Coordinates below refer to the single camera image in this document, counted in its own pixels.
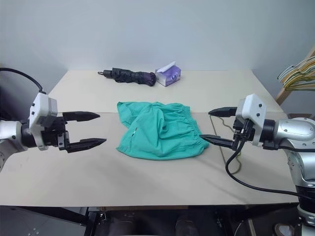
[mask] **black cable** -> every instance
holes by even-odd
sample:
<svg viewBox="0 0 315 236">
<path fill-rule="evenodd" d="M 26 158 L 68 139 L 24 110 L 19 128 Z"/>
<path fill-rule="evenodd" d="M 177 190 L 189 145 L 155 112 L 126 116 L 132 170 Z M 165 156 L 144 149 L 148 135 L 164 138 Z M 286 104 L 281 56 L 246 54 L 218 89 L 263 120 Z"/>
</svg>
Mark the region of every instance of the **black cable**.
<svg viewBox="0 0 315 236">
<path fill-rule="evenodd" d="M 16 74 L 19 74 L 19 75 L 22 75 L 26 78 L 28 78 L 29 80 L 31 80 L 34 84 L 36 84 L 36 86 L 39 88 L 39 92 L 43 92 L 43 87 L 40 85 L 39 82 L 37 82 L 34 78 L 32 78 L 31 76 L 23 73 L 22 71 L 19 71 L 19 70 L 15 70 L 15 69 L 11 69 L 11 68 L 0 68 L 0 71 L 10 71 L 10 72 L 13 72 L 13 73 L 16 73 Z"/>
<path fill-rule="evenodd" d="M 231 157 L 228 159 L 228 161 L 226 162 L 226 165 L 225 165 L 225 170 L 227 172 L 227 174 L 232 178 L 234 179 L 236 182 L 240 183 L 241 185 L 244 185 L 248 188 L 251 188 L 251 189 L 255 189 L 255 190 L 258 190 L 258 191 L 263 191 L 263 192 L 269 192 L 269 193 L 281 193 L 281 194 L 288 194 L 288 195 L 293 195 L 293 196 L 296 196 L 296 197 L 299 197 L 299 198 L 305 198 L 307 200 L 310 200 L 310 201 L 315 201 L 315 199 L 313 198 L 310 198 L 308 196 L 305 196 L 303 194 L 300 194 L 300 193 L 295 193 L 295 192 L 291 192 L 291 191 L 284 191 L 284 190 L 276 190 L 276 189 L 268 189 L 268 188 L 260 188 L 260 187 L 255 187 L 255 186 L 252 186 L 248 183 L 245 183 L 245 182 L 242 182 L 240 181 L 238 178 L 236 178 L 228 169 L 228 165 L 231 163 L 231 161 L 237 156 L 237 154 L 242 150 L 244 144 L 245 144 L 246 140 L 245 138 L 243 138 L 241 140 L 241 143 L 239 145 L 239 147 L 236 149 L 236 151 L 231 155 Z"/>
</svg>

